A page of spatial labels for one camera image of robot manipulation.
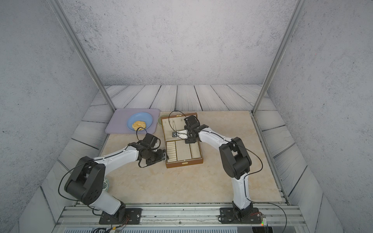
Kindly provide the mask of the brown wooden jewelry box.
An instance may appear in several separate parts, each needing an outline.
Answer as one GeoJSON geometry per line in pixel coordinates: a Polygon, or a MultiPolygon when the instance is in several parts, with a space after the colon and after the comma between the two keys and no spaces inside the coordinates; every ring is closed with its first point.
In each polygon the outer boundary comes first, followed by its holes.
{"type": "Polygon", "coordinates": [[[162,132],[164,134],[165,148],[169,159],[166,168],[177,168],[198,165],[204,162],[199,142],[186,144],[185,140],[172,137],[172,132],[185,130],[184,119],[188,116],[198,116],[194,113],[171,113],[162,117],[162,132]]]}

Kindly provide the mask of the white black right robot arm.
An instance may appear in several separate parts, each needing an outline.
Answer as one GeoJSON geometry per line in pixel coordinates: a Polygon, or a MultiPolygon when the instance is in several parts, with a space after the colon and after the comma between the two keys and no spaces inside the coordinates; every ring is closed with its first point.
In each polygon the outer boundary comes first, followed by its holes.
{"type": "Polygon", "coordinates": [[[186,124],[185,142],[190,144],[200,141],[217,149],[220,152],[224,171],[232,178],[233,207],[224,209],[225,213],[221,213],[220,222],[258,222],[261,213],[253,206],[254,201],[250,200],[248,190],[248,178],[251,175],[250,166],[252,165],[249,154],[254,154],[254,152],[245,148],[239,137],[222,136],[207,125],[201,124],[194,115],[184,118],[184,122],[186,124]]]}

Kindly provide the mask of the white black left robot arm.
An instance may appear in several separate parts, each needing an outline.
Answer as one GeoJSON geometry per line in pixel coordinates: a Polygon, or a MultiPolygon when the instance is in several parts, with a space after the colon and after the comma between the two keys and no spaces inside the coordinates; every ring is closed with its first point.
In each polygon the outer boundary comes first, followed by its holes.
{"type": "Polygon", "coordinates": [[[160,139],[147,133],[142,140],[129,143],[124,149],[106,156],[90,158],[82,157],[76,166],[69,170],[64,191],[91,208],[102,210],[104,213],[118,217],[124,211],[125,204],[103,190],[105,176],[129,163],[144,160],[146,166],[166,160],[165,150],[160,149],[160,139]]]}

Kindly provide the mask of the yellow bread pastry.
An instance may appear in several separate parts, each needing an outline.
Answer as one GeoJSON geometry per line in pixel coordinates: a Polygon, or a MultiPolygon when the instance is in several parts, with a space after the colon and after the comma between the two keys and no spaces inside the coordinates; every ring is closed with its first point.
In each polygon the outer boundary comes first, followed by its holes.
{"type": "Polygon", "coordinates": [[[147,128],[147,125],[146,122],[138,120],[132,124],[132,128],[134,131],[143,131],[147,128]]]}

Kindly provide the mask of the green ceramic bowl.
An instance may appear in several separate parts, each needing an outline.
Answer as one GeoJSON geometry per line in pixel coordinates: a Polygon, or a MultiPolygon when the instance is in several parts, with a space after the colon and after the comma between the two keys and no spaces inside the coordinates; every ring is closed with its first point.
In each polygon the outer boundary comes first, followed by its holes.
{"type": "Polygon", "coordinates": [[[158,125],[162,125],[162,116],[160,116],[157,120],[158,125]]]}

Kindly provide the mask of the blue plate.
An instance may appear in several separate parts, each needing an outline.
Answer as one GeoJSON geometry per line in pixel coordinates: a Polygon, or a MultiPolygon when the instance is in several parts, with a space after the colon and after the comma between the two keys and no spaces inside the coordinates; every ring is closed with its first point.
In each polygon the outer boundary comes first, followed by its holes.
{"type": "Polygon", "coordinates": [[[127,122],[127,128],[130,131],[142,131],[147,130],[153,123],[153,117],[150,113],[147,112],[138,112],[131,115],[127,122]]]}

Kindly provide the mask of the lavender rectangular tray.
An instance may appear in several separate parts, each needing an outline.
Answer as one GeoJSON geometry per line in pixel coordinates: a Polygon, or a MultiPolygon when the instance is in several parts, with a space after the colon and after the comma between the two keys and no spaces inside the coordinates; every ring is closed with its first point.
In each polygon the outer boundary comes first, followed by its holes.
{"type": "Polygon", "coordinates": [[[117,109],[105,132],[107,134],[135,134],[136,130],[132,127],[133,123],[143,121],[146,124],[146,130],[139,130],[138,133],[145,134],[148,132],[153,134],[156,131],[159,115],[159,109],[117,109]]]}

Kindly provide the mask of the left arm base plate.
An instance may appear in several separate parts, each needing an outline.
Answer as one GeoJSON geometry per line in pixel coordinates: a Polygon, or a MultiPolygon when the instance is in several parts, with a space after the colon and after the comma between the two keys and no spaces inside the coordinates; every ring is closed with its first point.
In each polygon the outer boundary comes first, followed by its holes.
{"type": "Polygon", "coordinates": [[[142,208],[120,208],[115,214],[110,215],[102,212],[100,225],[139,225],[142,215],[142,208]]]}

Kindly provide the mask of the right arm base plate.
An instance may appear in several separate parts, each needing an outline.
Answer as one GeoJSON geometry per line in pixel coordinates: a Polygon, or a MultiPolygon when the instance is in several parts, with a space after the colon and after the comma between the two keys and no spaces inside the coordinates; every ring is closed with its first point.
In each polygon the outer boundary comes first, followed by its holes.
{"type": "Polygon", "coordinates": [[[258,208],[239,210],[237,208],[220,208],[218,221],[222,224],[262,224],[262,215],[258,208]]]}

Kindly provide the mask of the aluminium mounting rail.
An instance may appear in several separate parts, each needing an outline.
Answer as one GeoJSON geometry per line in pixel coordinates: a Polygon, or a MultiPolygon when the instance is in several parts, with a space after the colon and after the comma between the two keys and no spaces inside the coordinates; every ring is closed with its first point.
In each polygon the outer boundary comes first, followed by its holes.
{"type": "MultiPolygon", "coordinates": [[[[221,209],[230,208],[230,203],[194,203],[194,204],[128,204],[126,209],[130,220],[125,230],[134,228],[186,228],[186,227],[222,227],[224,216],[221,209]]],[[[263,215],[258,226],[268,226],[275,233],[307,233],[305,219],[298,206],[286,204],[256,204],[263,215]]],[[[86,229],[88,232],[99,228],[100,217],[83,205],[64,208],[53,229],[54,233],[66,232],[69,228],[86,229]]]]}

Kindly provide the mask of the right metal frame post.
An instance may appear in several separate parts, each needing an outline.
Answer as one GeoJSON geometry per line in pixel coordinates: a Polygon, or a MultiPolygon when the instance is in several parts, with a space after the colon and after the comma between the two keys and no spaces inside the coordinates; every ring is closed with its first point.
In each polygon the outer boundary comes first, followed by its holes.
{"type": "Polygon", "coordinates": [[[275,57],[273,59],[273,62],[270,66],[270,69],[267,73],[267,76],[266,78],[264,79],[264,82],[262,84],[262,88],[259,92],[259,95],[256,99],[256,102],[254,104],[254,108],[252,110],[252,115],[255,115],[257,113],[257,111],[259,110],[260,108],[260,105],[262,104],[262,101],[264,99],[264,96],[266,94],[266,92],[268,91],[269,87],[270,87],[270,84],[275,76],[275,73],[276,73],[276,70],[281,62],[281,59],[286,51],[286,48],[287,48],[287,45],[289,44],[290,40],[291,40],[291,37],[295,31],[295,28],[298,24],[298,21],[302,15],[302,12],[304,11],[304,8],[305,8],[305,5],[306,5],[307,1],[306,0],[298,0],[297,3],[296,3],[296,6],[295,6],[295,9],[292,13],[292,16],[290,18],[290,21],[287,25],[287,28],[284,32],[284,35],[282,37],[282,40],[281,40],[281,43],[278,47],[278,50],[275,54],[275,57]]]}

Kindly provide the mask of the metal frame post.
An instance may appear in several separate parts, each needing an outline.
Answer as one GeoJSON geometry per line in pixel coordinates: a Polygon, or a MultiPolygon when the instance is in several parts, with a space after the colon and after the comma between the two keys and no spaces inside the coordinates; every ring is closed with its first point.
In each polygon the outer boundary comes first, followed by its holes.
{"type": "Polygon", "coordinates": [[[48,4],[50,5],[51,9],[55,13],[59,23],[61,24],[63,30],[65,31],[66,35],[68,36],[69,40],[73,44],[78,56],[80,57],[81,61],[83,62],[84,66],[86,67],[87,71],[89,72],[92,80],[94,81],[95,85],[99,89],[100,93],[102,94],[104,100],[109,105],[112,112],[116,111],[116,107],[114,106],[108,92],[106,91],[101,79],[99,78],[96,70],[94,69],[90,59],[87,56],[78,36],[76,35],[73,27],[71,26],[62,6],[60,5],[59,1],[57,0],[48,0],[48,4]]]}
{"type": "Polygon", "coordinates": [[[296,6],[295,6],[295,9],[292,13],[292,16],[290,18],[290,21],[287,25],[287,28],[284,32],[284,35],[282,37],[282,40],[281,40],[281,43],[278,47],[278,50],[275,54],[275,57],[273,59],[273,62],[270,66],[270,69],[267,73],[267,76],[266,78],[264,79],[264,82],[262,84],[262,88],[259,92],[259,95],[256,99],[256,102],[254,104],[254,108],[252,110],[252,115],[255,115],[257,113],[257,111],[259,110],[260,108],[260,105],[262,104],[262,101],[264,99],[264,96],[266,94],[266,92],[268,91],[269,87],[270,87],[270,84],[275,76],[275,73],[276,73],[276,70],[281,62],[281,59],[286,51],[286,48],[287,48],[287,45],[289,44],[290,40],[291,40],[291,37],[295,31],[295,28],[298,24],[298,21],[302,15],[302,12],[304,11],[304,8],[305,8],[305,5],[306,5],[307,1],[306,0],[298,0],[297,3],[296,3],[296,6]]]}

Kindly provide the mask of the left metal frame post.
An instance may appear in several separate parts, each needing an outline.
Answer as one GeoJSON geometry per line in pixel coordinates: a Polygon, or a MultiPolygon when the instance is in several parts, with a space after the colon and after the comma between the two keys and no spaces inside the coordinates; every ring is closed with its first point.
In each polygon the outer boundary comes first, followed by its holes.
{"type": "Polygon", "coordinates": [[[68,36],[69,40],[73,44],[78,56],[80,57],[81,61],[83,62],[84,66],[86,67],[87,71],[89,72],[92,80],[94,81],[95,85],[99,89],[100,93],[102,94],[104,100],[109,105],[112,112],[116,111],[116,107],[114,106],[108,92],[106,91],[101,79],[99,78],[96,70],[94,69],[90,59],[87,56],[78,36],[76,35],[73,27],[71,26],[62,6],[60,5],[59,1],[57,0],[48,0],[48,4],[50,5],[51,9],[55,13],[59,23],[61,24],[63,30],[65,31],[66,35],[68,36]]]}

